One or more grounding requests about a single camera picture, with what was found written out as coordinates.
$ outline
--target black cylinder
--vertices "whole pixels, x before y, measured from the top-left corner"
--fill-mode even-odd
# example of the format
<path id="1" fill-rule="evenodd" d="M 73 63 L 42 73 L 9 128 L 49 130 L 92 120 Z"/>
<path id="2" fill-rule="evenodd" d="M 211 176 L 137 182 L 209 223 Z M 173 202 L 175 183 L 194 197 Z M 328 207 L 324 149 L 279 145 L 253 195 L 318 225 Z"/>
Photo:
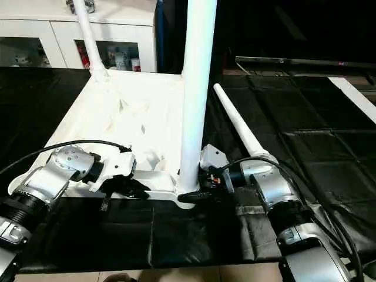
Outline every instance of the black cylinder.
<path id="1" fill-rule="evenodd" d="M 12 220 L 33 232 L 45 218 L 48 206 L 38 198 L 14 192 L 0 204 L 0 216 Z"/>
<path id="2" fill-rule="evenodd" d="M 290 227 L 312 222 L 311 211 L 298 201 L 277 203 L 269 211 L 268 218 L 276 235 Z"/>

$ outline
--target black plastic sheet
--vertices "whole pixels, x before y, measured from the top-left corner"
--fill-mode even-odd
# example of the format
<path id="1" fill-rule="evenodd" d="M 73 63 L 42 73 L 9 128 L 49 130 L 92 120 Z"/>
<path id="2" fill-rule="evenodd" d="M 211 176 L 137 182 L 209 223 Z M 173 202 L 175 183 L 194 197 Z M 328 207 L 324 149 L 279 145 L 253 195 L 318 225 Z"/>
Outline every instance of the black plastic sheet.
<path id="1" fill-rule="evenodd" d="M 42 147 L 89 78 L 85 70 L 0 69 L 0 164 Z M 376 126 L 326 78 L 245 78 L 220 82 L 260 143 L 325 191 L 364 260 L 376 257 Z M 212 90 L 203 146 L 247 156 Z M 32 160 L 2 175 L 10 180 Z M 314 197 L 303 188 L 323 220 Z M 179 209 L 172 202 L 61 199 L 23 255 L 23 272 L 104 271 L 277 261 L 254 190 L 236 201 Z"/>

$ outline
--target white frame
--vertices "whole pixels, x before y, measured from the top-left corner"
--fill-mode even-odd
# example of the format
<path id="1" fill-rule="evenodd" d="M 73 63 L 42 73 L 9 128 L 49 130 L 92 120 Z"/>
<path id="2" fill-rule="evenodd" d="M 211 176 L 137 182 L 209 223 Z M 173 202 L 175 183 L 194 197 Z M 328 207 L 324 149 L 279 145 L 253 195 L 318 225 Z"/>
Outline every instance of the white frame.
<path id="1" fill-rule="evenodd" d="M 0 19 L 0 37 L 39 38 L 51 67 L 67 67 L 48 21 Z"/>
<path id="2" fill-rule="evenodd" d="M 78 22 L 51 22 L 56 39 L 65 58 L 66 65 L 72 69 L 82 69 L 75 40 L 83 40 Z M 155 33 L 153 26 L 114 25 L 91 23 L 96 41 L 137 43 L 142 72 L 157 72 Z"/>

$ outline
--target white pvc pipe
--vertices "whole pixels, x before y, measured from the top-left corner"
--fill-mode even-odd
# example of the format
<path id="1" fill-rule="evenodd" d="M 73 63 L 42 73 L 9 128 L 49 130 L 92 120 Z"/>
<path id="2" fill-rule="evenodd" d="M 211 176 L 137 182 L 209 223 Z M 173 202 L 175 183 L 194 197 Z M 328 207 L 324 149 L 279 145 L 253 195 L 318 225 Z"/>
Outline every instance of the white pvc pipe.
<path id="1" fill-rule="evenodd" d="M 247 148 L 249 155 L 268 155 L 269 152 L 261 146 L 255 135 L 253 135 L 253 132 L 245 123 L 244 119 L 240 116 L 239 112 L 236 110 L 223 88 L 217 83 L 214 85 L 214 90 L 216 91 L 217 96 L 220 99 L 224 109 L 226 110 L 227 115 L 233 123 L 237 133 L 239 134 L 241 141 L 243 141 L 245 147 Z"/>
<path id="2" fill-rule="evenodd" d="M 93 32 L 90 27 L 89 16 L 88 12 L 86 11 L 85 2 L 84 0 L 73 0 L 73 3 L 75 4 L 75 10 L 81 27 L 83 41 L 85 42 L 86 51 L 89 56 L 90 72 L 92 75 L 96 73 L 96 76 L 107 76 L 106 68 L 100 58 L 98 47 L 96 46 Z"/>
<path id="3" fill-rule="evenodd" d="M 207 87 L 213 48 L 217 0 L 189 0 L 184 55 L 182 155 L 178 194 L 198 189 Z"/>

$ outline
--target glass cabinet door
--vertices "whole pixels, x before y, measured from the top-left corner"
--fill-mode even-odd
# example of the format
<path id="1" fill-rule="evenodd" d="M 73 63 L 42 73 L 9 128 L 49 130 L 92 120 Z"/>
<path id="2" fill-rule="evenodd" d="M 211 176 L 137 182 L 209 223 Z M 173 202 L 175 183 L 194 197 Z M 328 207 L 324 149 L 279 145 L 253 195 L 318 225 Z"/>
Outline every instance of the glass cabinet door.
<path id="1" fill-rule="evenodd" d="M 83 40 L 75 40 L 78 53 L 85 69 L 90 67 Z M 96 41 L 100 58 L 107 69 L 140 72 L 140 55 L 137 43 Z"/>
<path id="2" fill-rule="evenodd" d="M 0 37 L 0 66 L 50 68 L 39 38 Z"/>

